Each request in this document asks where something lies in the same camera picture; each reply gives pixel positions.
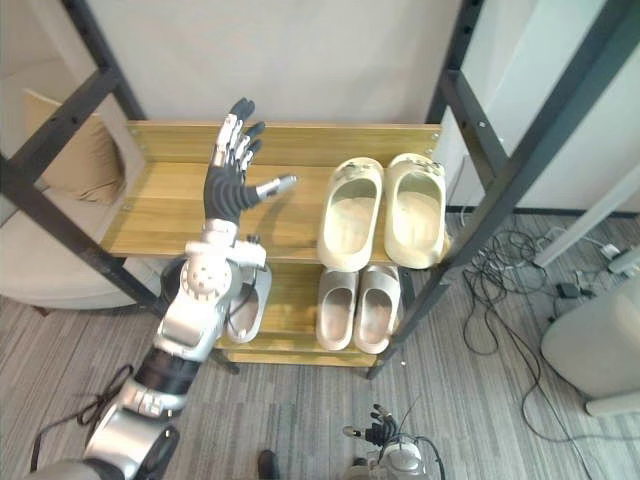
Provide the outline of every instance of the shoe rack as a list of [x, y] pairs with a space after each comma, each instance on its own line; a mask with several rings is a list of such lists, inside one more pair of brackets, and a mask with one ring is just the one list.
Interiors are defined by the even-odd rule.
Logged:
[[[204, 211], [202, 187], [215, 124], [130, 122], [144, 152], [146, 168], [121, 206], [102, 246], [118, 256], [170, 258], [199, 238]], [[368, 156], [383, 166], [399, 153], [429, 154], [437, 125], [268, 125], [264, 147], [249, 169], [248, 183], [284, 173], [298, 176], [296, 187], [245, 212], [240, 237], [257, 233], [273, 272], [272, 289], [258, 336], [237, 344], [226, 337], [216, 346], [229, 360], [370, 367], [376, 355], [353, 345], [338, 352], [316, 341], [317, 286], [322, 265], [316, 239], [329, 177], [344, 160]], [[385, 208], [381, 205], [371, 263], [391, 265], [384, 252]]]

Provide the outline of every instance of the slipper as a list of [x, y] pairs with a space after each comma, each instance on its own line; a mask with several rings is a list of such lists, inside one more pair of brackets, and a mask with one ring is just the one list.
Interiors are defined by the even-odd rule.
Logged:
[[366, 353], [377, 354], [389, 346], [400, 301], [400, 282], [395, 267], [370, 265], [360, 279], [354, 341]]
[[236, 343], [247, 343], [256, 337], [271, 291], [271, 269], [268, 265], [265, 270], [243, 269], [243, 275], [240, 293], [229, 305], [226, 327], [227, 336]]
[[357, 272], [325, 270], [320, 276], [316, 338], [327, 350], [342, 350], [351, 341], [357, 284]]
[[444, 168], [416, 153], [398, 155], [385, 176], [384, 248], [394, 263], [428, 268], [445, 248]]
[[318, 238], [318, 258], [326, 267], [357, 272], [369, 262], [383, 173], [372, 158], [358, 157], [331, 176]]

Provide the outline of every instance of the silver robot arm segment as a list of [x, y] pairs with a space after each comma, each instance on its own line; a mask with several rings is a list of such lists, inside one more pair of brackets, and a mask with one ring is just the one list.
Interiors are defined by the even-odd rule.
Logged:
[[135, 375], [124, 383], [89, 440], [82, 461], [56, 463], [28, 480], [160, 479], [177, 446], [173, 417], [186, 406], [189, 387], [220, 337], [231, 300], [242, 286], [241, 268], [264, 268], [265, 249], [236, 240], [240, 214], [296, 182], [285, 175], [245, 186], [260, 149], [258, 123], [242, 133], [255, 105], [243, 98], [224, 120], [204, 187], [205, 224], [188, 242], [177, 295], [168, 307]]

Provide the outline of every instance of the cushion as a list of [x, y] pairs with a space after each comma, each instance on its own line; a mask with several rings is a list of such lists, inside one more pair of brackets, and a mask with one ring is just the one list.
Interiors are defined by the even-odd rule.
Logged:
[[[25, 122], [32, 135], [60, 103], [25, 90]], [[99, 116], [91, 115], [42, 174], [44, 182], [78, 199], [110, 204], [124, 186], [117, 148]]]

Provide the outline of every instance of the floor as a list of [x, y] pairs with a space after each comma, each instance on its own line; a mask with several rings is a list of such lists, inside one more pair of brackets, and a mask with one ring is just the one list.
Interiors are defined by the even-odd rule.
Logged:
[[[536, 236], [572, 221], [518, 217], [518, 225]], [[451, 215], [448, 225], [455, 234], [458, 216]], [[640, 222], [609, 219], [590, 236], [628, 247], [640, 243]], [[549, 266], [548, 274], [555, 283], [572, 280], [575, 269], [596, 271], [603, 266], [597, 247], [579, 242]], [[452, 280], [437, 307], [373, 381], [359, 370], [305, 366], [243, 365], [240, 375], [231, 376], [209, 362], [177, 422], [182, 441], [166, 478], [256, 478], [257, 453], [268, 447], [279, 455], [285, 478], [338, 479], [354, 456], [370, 450], [364, 442], [344, 437], [342, 427], [369, 423], [374, 402], [401, 417], [416, 398], [404, 430], [435, 442], [449, 479], [587, 478], [570, 445], [539, 440], [523, 424], [519, 402], [531, 379], [504, 335], [500, 351], [490, 357], [478, 357], [465, 347], [461, 325], [469, 296], [456, 275]], [[594, 288], [602, 291], [615, 279], [605, 274], [596, 280]], [[0, 299], [0, 308], [4, 480], [27, 472], [41, 425], [86, 403], [118, 366], [140, 362], [157, 320], [136, 307], [55, 311], [46, 318], [8, 299]], [[510, 295], [499, 308], [532, 345], [538, 344], [552, 315], [551, 297], [543, 293]], [[487, 341], [481, 329], [472, 335], [480, 344]], [[638, 416], [587, 416], [578, 393], [548, 367], [544, 386], [573, 434], [640, 435]], [[537, 395], [528, 411], [538, 429], [558, 435]], [[49, 433], [41, 465], [80, 455], [84, 435], [73, 423]], [[578, 445], [594, 479], [640, 478], [640, 442], [583, 440]]]

